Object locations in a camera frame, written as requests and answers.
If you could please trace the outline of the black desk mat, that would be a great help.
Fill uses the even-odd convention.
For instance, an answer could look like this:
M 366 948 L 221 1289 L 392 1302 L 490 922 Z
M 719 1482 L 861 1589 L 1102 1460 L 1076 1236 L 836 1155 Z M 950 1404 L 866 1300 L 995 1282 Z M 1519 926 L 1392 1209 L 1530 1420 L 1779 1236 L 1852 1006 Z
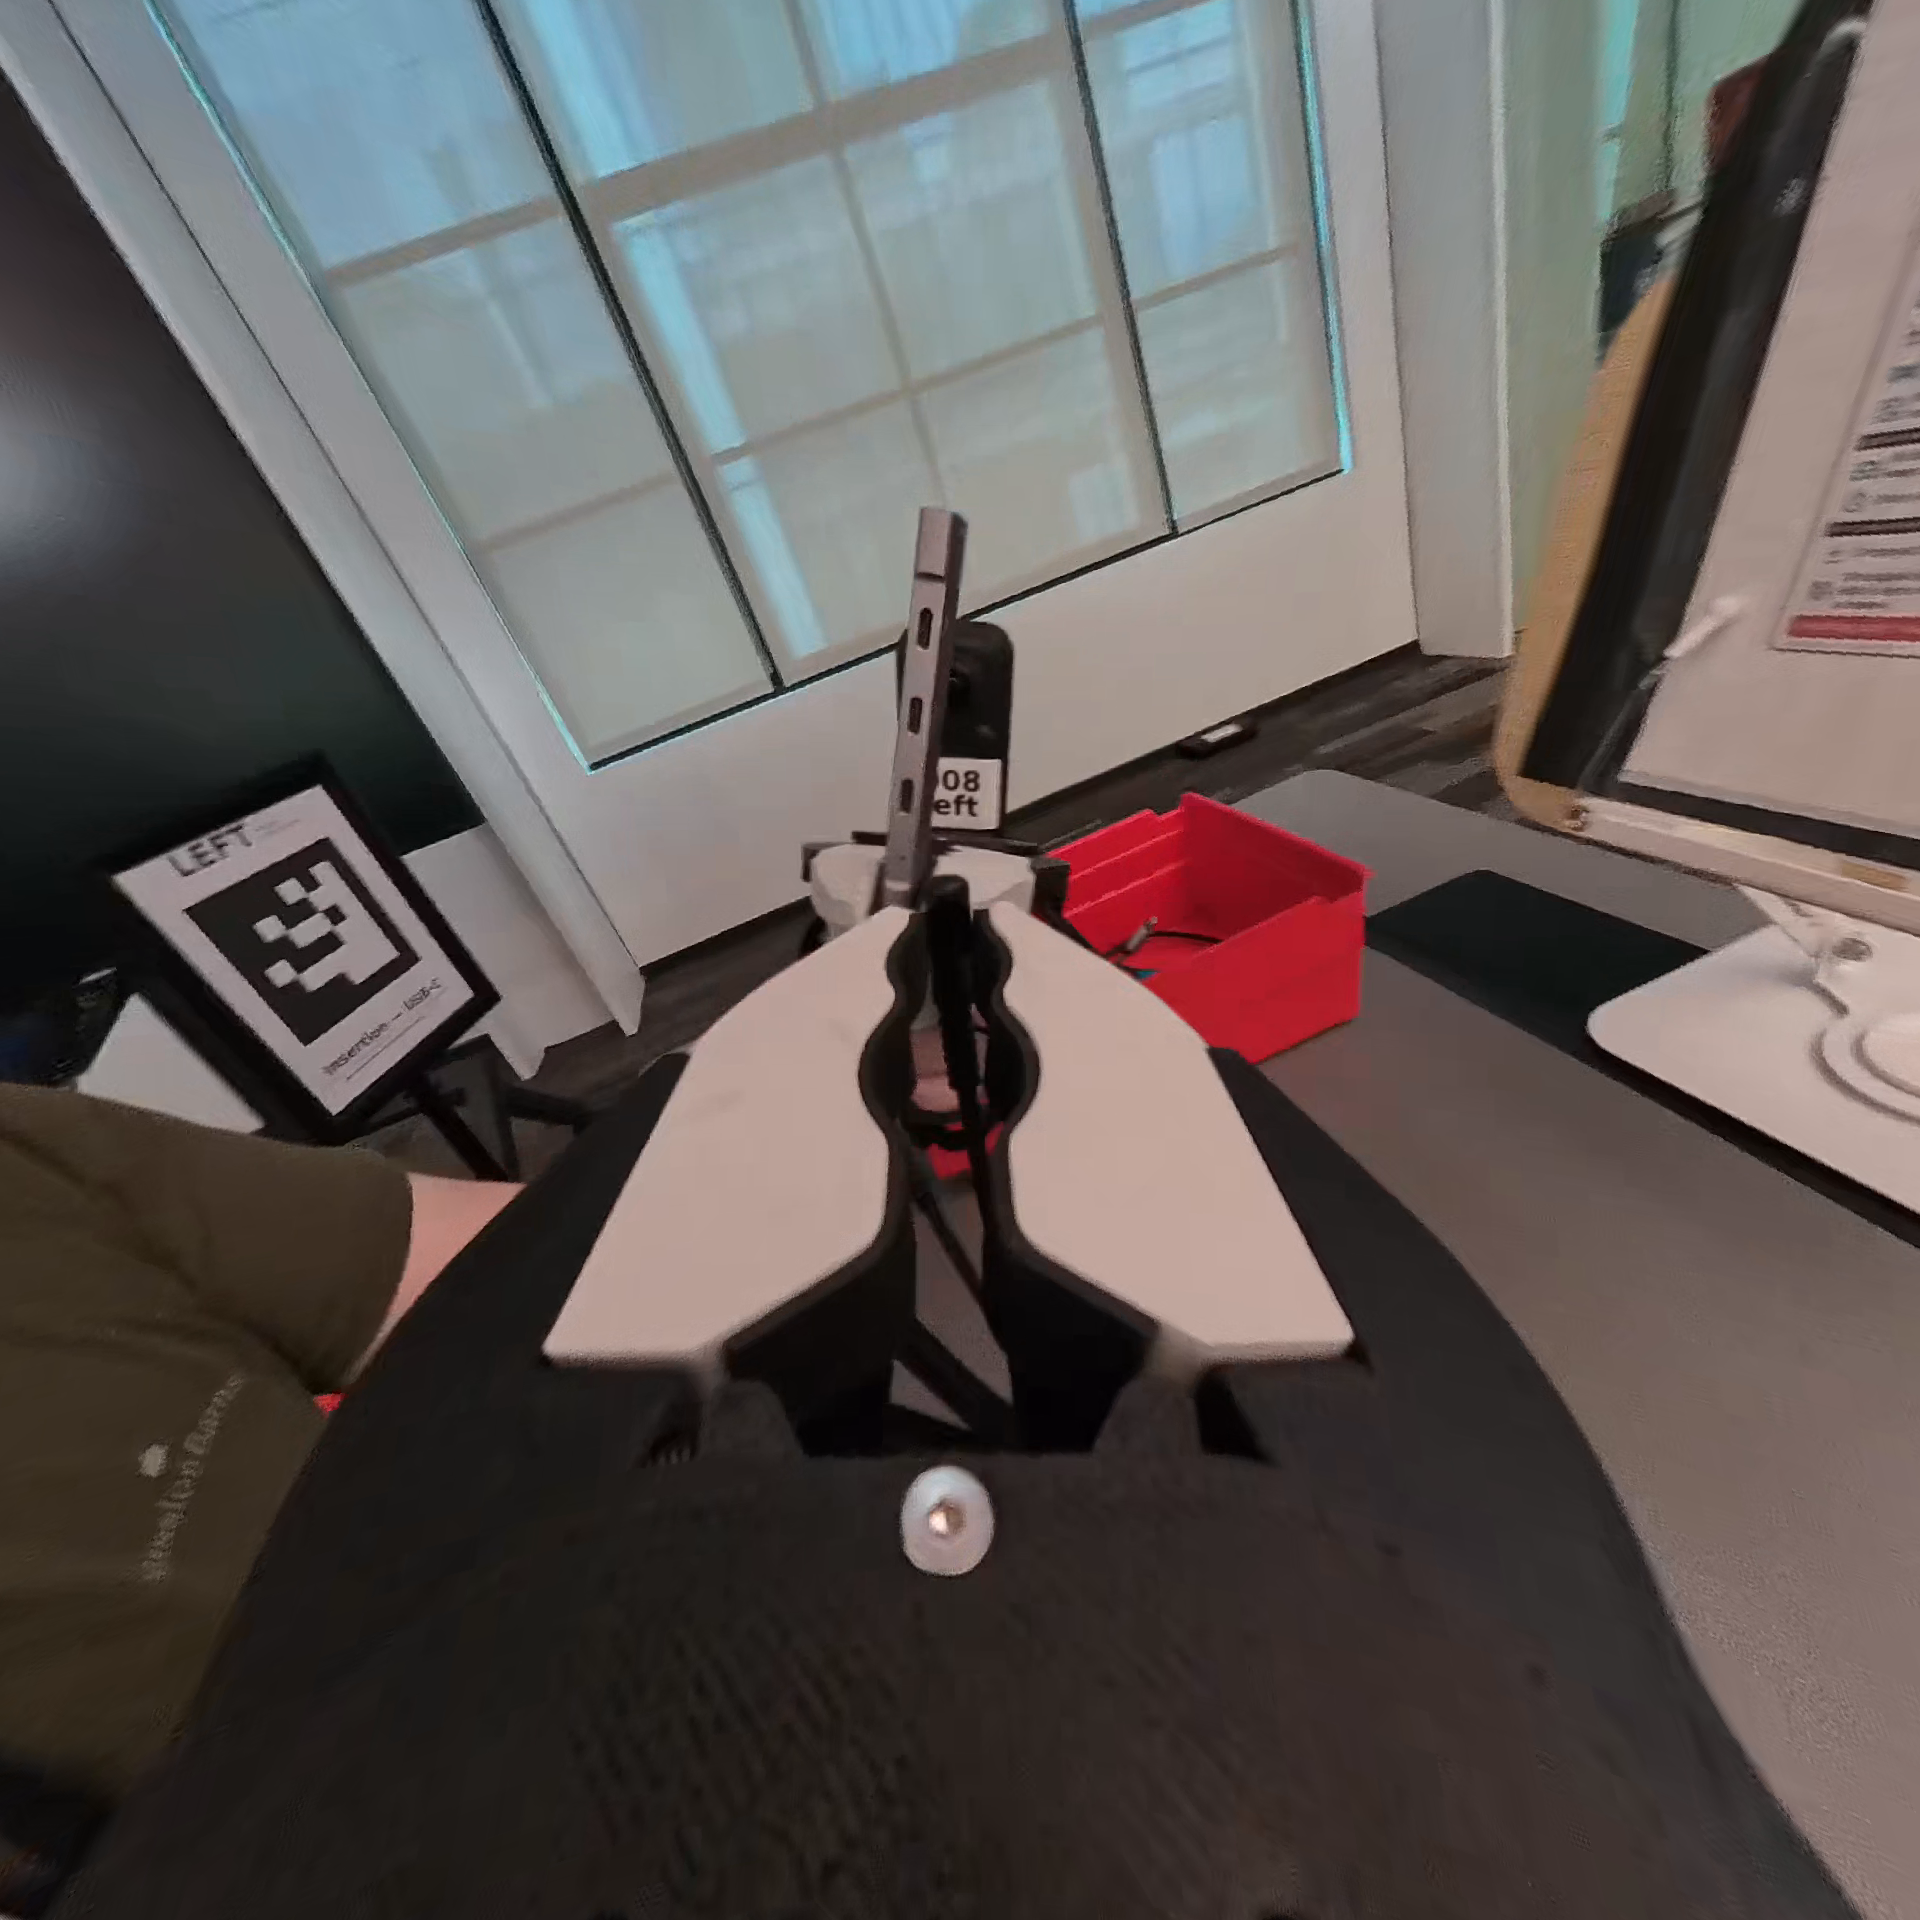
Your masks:
M 1706 958 L 1706 948 L 1491 869 L 1459 874 L 1370 913 L 1365 943 L 1899 1244 L 1918 1247 L 1915 1213 L 1618 1063 L 1591 1040 L 1589 1020 L 1602 1005 L 1679 974 Z

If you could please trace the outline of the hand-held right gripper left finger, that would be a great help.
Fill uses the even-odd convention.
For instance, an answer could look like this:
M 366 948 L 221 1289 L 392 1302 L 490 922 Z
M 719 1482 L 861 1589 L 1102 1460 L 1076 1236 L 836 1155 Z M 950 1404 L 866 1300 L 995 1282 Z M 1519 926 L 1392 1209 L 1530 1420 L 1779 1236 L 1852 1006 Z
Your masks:
M 819 1451 L 876 1443 L 918 1324 L 920 916 L 884 908 L 737 1005 L 684 1069 L 545 1358 L 757 1384 Z

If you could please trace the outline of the olive green shirt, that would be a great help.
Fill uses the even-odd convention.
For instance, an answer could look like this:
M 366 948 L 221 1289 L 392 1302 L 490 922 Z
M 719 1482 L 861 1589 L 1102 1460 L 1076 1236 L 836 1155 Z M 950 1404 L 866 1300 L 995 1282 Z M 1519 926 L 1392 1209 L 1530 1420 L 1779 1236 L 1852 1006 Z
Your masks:
M 404 1281 L 361 1149 L 2 1085 L 2 1778 L 108 1813 L 177 1736 Z

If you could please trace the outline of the black sign easel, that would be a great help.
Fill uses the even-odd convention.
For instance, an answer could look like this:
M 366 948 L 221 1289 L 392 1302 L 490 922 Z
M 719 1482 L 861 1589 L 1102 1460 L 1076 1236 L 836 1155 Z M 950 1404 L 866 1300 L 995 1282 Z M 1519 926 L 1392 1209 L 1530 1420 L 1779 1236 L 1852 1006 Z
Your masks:
M 469 1039 L 413 1075 L 352 1143 L 413 1173 L 522 1183 L 594 1120 L 590 1102 L 522 1079 L 495 1039 Z

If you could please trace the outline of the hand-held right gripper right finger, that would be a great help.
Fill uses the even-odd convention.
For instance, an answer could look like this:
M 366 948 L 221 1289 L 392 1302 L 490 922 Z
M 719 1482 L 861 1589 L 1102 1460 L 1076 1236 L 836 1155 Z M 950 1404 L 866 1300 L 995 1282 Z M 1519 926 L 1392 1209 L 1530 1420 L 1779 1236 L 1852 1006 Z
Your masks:
M 1038 916 L 976 919 L 989 1021 L 981 1310 L 1026 1454 L 1090 1451 L 1141 1381 L 1354 1355 L 1224 1063 Z

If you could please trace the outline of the white board stand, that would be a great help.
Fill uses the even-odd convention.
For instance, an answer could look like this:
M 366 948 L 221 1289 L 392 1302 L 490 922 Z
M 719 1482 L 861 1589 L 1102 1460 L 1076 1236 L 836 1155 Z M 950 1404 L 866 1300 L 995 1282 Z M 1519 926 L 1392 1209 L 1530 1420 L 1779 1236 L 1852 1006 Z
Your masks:
M 1739 894 L 1763 930 L 1608 1002 L 1591 1040 L 1918 1213 L 1918 934 Z

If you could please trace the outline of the instruction sheet in plastic sleeve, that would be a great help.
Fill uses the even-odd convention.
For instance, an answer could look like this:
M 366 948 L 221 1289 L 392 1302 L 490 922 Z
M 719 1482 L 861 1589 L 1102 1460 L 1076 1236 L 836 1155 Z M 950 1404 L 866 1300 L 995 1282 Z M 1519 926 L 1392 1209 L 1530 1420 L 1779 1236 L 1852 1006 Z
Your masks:
M 1613 335 L 1503 685 L 1535 826 L 1918 933 L 1918 2 L 1806 2 Z

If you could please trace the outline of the grey usb hub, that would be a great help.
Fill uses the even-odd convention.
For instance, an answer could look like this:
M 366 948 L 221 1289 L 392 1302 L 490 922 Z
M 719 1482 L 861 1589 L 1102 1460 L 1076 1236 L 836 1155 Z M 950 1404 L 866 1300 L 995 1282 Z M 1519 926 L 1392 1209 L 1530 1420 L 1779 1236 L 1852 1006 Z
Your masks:
M 933 869 L 933 807 L 967 542 L 971 526 L 962 517 L 939 506 L 920 510 L 909 629 L 901 634 L 888 822 L 876 878 L 881 908 L 910 908 Z

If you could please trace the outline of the white framed window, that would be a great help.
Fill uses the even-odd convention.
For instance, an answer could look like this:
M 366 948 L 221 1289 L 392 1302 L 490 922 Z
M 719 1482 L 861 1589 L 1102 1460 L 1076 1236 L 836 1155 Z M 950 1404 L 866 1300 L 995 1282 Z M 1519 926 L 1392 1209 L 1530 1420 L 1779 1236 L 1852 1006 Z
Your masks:
M 1299 2 L 150 2 L 579 763 L 1348 456 Z

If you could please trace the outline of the red plastic bin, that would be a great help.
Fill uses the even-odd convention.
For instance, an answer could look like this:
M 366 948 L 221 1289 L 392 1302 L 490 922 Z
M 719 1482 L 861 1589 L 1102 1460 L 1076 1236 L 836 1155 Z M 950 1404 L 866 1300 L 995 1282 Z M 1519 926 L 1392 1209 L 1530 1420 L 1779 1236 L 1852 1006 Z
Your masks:
M 1357 1017 L 1365 863 L 1203 795 L 1055 858 L 1065 926 L 1206 1044 L 1269 1063 Z

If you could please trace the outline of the framed marker sign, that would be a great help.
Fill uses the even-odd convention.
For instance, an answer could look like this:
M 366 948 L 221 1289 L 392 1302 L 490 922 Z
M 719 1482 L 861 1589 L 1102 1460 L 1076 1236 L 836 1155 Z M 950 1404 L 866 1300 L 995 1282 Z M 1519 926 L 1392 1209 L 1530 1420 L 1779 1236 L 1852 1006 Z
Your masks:
M 102 862 L 143 984 L 270 1121 L 341 1143 L 499 1006 L 499 990 L 322 755 Z

